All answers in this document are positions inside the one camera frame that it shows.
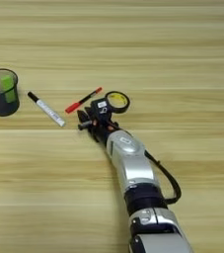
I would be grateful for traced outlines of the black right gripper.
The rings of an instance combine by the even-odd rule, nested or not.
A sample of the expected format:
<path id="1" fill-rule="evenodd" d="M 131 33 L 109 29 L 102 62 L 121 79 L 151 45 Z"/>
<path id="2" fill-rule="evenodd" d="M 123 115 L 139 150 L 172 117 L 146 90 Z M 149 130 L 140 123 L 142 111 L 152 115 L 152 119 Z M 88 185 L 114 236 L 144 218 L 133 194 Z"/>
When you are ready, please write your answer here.
<path id="1" fill-rule="evenodd" d="M 94 113 L 92 110 L 77 111 L 79 124 L 78 129 L 88 129 L 91 137 L 96 142 L 107 142 L 109 136 L 119 130 L 119 124 L 112 121 L 112 114 L 98 114 Z"/>

